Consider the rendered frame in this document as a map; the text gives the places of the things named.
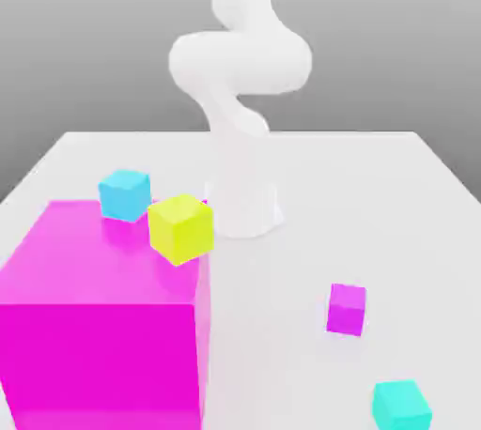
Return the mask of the small yellow cube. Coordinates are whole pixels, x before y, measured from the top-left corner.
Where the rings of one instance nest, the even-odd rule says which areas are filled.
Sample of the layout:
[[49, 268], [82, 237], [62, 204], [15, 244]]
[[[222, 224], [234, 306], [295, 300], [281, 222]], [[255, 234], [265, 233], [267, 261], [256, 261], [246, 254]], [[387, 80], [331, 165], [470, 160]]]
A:
[[190, 194], [151, 204], [147, 222], [150, 246], [174, 266], [214, 248], [212, 208]]

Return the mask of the small light blue cube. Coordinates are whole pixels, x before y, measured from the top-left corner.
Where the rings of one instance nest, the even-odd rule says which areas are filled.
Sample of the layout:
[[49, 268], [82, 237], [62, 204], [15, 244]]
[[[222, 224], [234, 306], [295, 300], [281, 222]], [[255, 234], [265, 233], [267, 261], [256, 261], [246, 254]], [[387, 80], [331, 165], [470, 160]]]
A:
[[133, 170], [115, 170], [98, 185], [101, 215], [104, 218], [134, 223], [151, 204], [150, 177]]

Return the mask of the small purple cube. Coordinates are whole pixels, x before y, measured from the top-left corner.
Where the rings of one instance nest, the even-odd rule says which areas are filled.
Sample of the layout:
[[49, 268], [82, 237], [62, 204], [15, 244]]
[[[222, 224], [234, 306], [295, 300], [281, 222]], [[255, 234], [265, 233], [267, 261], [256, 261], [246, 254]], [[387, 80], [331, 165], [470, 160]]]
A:
[[365, 321], [366, 288], [332, 284], [326, 330], [360, 336]]

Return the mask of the small turquoise cube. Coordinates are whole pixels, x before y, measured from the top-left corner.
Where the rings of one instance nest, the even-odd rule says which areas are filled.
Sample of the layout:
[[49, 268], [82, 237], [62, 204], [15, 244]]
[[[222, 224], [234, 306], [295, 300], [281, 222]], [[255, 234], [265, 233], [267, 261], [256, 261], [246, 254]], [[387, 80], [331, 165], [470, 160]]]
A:
[[372, 416], [378, 430], [429, 430], [432, 410], [412, 379], [377, 383]]

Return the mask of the large magenta box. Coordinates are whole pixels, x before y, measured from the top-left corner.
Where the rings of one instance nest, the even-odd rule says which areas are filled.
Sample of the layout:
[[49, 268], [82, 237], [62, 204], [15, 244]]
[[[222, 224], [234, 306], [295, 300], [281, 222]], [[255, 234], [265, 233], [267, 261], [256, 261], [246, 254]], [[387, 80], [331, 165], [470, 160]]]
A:
[[50, 203], [0, 269], [17, 430], [201, 430], [209, 331], [209, 258], [175, 267], [93, 200]]

